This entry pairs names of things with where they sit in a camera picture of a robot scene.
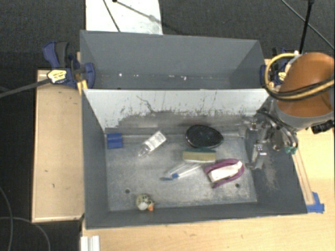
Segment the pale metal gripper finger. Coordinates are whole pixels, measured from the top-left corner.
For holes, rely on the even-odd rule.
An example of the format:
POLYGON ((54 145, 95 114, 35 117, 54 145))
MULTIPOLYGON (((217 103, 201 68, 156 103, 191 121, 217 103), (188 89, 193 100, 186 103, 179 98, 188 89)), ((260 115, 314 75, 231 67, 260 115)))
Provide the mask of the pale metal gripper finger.
POLYGON ((258 157, 258 140, 258 131, 247 129, 245 134, 245 150, 247 153, 249 164, 256 164, 258 157))
POLYGON ((261 169, 267 158, 267 149, 263 145, 256 145, 254 149, 254 168, 261 169))

